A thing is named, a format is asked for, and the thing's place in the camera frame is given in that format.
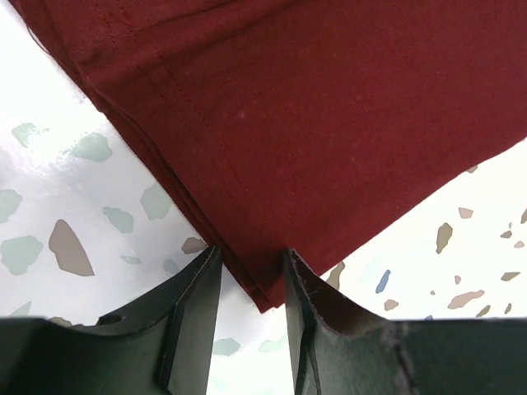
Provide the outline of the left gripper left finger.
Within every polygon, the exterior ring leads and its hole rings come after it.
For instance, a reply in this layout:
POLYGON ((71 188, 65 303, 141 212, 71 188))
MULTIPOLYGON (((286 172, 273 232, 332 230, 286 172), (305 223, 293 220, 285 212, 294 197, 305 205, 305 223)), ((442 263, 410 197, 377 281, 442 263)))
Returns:
POLYGON ((222 282, 209 247, 94 326, 1 321, 3 394, 204 394, 222 282))

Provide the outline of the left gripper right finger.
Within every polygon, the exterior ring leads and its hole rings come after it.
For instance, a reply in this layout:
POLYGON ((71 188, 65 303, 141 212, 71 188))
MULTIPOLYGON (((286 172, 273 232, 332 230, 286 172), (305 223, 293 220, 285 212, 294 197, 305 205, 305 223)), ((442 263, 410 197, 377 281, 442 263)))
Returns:
POLYGON ((526 391, 523 319, 390 321, 283 256, 294 391, 487 395, 526 391))

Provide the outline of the dark red t-shirt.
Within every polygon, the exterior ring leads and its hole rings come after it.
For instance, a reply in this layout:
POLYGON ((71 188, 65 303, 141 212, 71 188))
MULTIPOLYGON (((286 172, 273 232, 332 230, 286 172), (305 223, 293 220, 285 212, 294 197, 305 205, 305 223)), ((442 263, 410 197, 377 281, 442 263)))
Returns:
POLYGON ((15 1, 259 310, 526 135, 523 1, 15 1))

